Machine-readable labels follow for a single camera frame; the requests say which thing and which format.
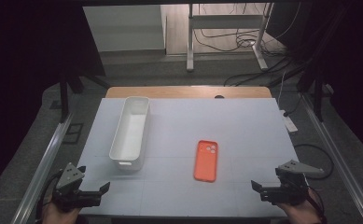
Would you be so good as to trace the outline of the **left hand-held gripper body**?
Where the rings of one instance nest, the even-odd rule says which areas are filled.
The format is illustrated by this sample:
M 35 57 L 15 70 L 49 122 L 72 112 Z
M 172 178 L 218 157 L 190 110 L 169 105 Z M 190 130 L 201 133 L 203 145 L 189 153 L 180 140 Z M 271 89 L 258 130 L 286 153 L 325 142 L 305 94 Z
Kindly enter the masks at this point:
M 83 191 L 79 187 L 84 175 L 77 175 L 77 168 L 69 162 L 54 186 L 52 201 L 64 212 L 75 208 L 99 206 L 102 195 L 99 191 Z

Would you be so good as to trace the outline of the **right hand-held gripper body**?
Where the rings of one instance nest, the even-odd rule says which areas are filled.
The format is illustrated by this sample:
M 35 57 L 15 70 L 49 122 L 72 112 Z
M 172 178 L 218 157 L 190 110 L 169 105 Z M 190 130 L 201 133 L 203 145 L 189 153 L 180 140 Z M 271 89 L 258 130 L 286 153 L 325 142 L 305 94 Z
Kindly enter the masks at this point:
M 288 161 L 277 168 L 282 170 L 279 187 L 263 187 L 259 193 L 263 202 L 298 205 L 309 196 L 306 174 L 323 174 L 324 170 L 298 162 Z

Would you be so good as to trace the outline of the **orange phone case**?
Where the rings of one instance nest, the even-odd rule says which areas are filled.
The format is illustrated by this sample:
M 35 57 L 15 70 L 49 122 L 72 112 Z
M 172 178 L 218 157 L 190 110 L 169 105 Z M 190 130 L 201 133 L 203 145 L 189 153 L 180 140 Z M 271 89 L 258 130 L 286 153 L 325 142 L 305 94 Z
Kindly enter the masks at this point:
M 218 145 L 213 141 L 201 140 L 197 145 L 193 176 L 204 182 L 216 181 Z

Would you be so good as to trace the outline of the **white plastic storage bin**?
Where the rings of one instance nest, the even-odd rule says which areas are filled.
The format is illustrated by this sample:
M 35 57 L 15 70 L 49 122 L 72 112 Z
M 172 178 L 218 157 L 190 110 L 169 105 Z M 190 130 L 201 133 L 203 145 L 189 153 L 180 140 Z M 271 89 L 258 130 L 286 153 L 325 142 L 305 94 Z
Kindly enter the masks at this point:
M 120 170 L 138 171 L 143 167 L 148 136 L 150 102 L 147 97 L 125 99 L 109 158 Z

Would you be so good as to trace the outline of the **person's right hand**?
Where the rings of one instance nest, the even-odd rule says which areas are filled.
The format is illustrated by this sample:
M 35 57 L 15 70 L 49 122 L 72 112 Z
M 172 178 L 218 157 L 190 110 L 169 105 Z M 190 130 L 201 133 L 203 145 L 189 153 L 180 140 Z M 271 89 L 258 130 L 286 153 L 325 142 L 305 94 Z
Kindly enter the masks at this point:
M 286 203 L 278 203 L 277 206 L 285 212 L 291 224 L 322 223 L 318 212 L 308 201 L 295 206 Z

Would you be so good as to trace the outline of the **person's left hand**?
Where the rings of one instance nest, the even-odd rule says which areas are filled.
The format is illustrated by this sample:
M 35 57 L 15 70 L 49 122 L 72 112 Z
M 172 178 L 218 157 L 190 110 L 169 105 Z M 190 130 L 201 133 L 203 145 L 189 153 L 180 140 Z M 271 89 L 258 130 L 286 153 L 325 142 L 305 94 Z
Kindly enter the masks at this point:
M 75 224 L 79 212 L 78 208 L 64 212 L 54 203 L 48 203 L 42 210 L 42 224 Z

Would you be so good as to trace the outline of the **white power strip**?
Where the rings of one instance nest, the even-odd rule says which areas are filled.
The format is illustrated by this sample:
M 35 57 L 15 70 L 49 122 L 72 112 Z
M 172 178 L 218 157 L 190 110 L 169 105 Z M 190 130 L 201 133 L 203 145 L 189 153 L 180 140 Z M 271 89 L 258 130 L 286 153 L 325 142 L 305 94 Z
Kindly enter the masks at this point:
M 291 120 L 291 118 L 286 115 L 286 111 L 285 110 L 281 110 L 280 113 L 282 115 L 282 119 L 283 119 L 283 122 L 284 122 L 287 130 L 290 133 L 295 133 L 298 130 L 298 128 L 296 127 L 296 125 L 294 124 L 294 122 Z

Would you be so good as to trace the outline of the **black metal stand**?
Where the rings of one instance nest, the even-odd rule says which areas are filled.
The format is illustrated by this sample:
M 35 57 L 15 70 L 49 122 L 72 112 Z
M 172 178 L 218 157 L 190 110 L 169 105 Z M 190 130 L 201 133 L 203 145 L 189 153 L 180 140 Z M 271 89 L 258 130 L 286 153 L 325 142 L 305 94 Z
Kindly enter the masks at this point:
M 322 97 L 323 97 L 324 75 L 316 68 L 307 67 L 304 70 L 299 82 L 297 90 L 299 92 L 307 92 L 314 85 L 314 106 L 313 111 L 319 121 L 323 121 L 322 117 Z
M 68 104 L 68 88 L 71 88 L 73 93 L 80 94 L 84 91 L 84 86 L 81 81 L 81 77 L 86 77 L 90 81 L 98 84 L 99 86 L 108 90 L 111 85 L 100 78 L 89 74 L 81 69 L 73 69 L 69 71 L 64 71 L 60 73 L 60 91 L 61 91 L 61 108 L 62 116 L 60 123 L 64 123 L 70 114 L 69 104 Z

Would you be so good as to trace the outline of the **white cover board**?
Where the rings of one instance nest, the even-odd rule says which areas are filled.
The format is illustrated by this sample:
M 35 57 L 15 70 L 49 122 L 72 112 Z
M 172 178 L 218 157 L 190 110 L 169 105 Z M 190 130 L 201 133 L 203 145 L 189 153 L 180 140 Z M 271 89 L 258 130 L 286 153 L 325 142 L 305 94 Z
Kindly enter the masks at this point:
M 279 183 L 275 167 L 296 159 L 280 110 L 266 99 L 153 99 L 145 161 L 137 172 L 121 171 L 109 158 L 123 102 L 99 106 L 80 164 L 84 190 L 107 182 L 98 207 L 83 214 L 125 217 L 280 217 L 251 181 Z M 201 140 L 218 145 L 216 181 L 193 176 Z

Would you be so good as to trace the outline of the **wooden table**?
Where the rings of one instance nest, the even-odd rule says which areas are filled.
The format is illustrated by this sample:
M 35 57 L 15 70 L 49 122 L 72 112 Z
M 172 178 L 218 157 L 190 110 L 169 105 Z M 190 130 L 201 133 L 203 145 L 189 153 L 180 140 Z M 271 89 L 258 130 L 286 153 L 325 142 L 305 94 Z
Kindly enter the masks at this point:
M 154 87 L 112 87 L 106 98 L 127 98 L 145 96 L 148 98 L 272 98 L 266 87 L 219 87 L 219 86 L 154 86 Z

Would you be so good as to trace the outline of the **light grey cabinet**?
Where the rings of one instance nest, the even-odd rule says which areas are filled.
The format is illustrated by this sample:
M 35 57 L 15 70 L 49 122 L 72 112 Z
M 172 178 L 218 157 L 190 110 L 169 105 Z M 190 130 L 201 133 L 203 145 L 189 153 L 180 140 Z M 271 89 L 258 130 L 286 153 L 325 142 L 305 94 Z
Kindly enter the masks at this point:
M 83 7 L 99 51 L 164 49 L 161 7 Z

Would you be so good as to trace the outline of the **aluminium rail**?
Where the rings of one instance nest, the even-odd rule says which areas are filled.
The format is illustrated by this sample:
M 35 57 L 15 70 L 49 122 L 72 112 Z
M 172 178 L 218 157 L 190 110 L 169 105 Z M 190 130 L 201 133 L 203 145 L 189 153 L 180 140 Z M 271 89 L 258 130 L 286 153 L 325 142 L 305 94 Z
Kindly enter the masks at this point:
M 346 161 L 344 160 L 341 152 L 339 151 L 338 146 L 332 139 L 326 125 L 322 121 L 320 121 L 314 113 L 313 103 L 311 102 L 311 100 L 308 99 L 306 96 L 302 96 L 301 101 L 322 142 L 324 143 L 328 154 L 332 157 L 335 167 L 337 168 L 345 187 L 351 195 L 351 198 L 353 199 L 358 212 L 363 218 L 363 188 L 357 182 L 355 176 L 352 174 L 350 168 L 346 164 Z
M 46 151 L 38 164 L 35 174 L 24 193 L 21 203 L 17 208 L 14 217 L 11 219 L 10 224 L 26 224 L 29 216 L 32 214 L 32 211 L 35 207 L 35 203 L 39 198 L 41 193 L 41 189 L 45 185 L 46 178 L 49 174 L 50 167 L 56 157 L 56 154 L 62 144 L 62 140 L 65 136 L 65 133 L 71 123 L 71 120 L 74 116 L 73 112 L 70 112 L 64 119 L 64 122 L 59 123 L 56 127 L 56 130 L 51 137 L 49 144 L 46 148 Z

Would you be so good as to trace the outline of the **black square floor frame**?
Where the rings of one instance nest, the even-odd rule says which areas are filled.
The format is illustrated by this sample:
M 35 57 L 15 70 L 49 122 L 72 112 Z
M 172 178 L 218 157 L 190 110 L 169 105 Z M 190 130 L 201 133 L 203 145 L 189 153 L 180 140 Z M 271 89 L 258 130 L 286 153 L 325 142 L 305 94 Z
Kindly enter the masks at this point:
M 65 145 L 75 145 L 82 134 L 84 124 L 83 123 L 71 123 L 63 138 Z

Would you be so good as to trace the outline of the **white desk frame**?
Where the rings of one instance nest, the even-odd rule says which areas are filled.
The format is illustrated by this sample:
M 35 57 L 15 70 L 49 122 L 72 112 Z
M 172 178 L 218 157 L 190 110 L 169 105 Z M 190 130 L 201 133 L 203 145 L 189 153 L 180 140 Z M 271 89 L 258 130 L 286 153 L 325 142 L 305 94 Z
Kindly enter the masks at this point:
M 261 41 L 272 11 L 272 3 L 263 10 L 262 15 L 193 15 L 193 5 L 188 5 L 188 49 L 187 71 L 194 69 L 193 31 L 195 29 L 258 29 L 258 39 L 252 47 L 262 71 L 269 69 L 261 53 Z

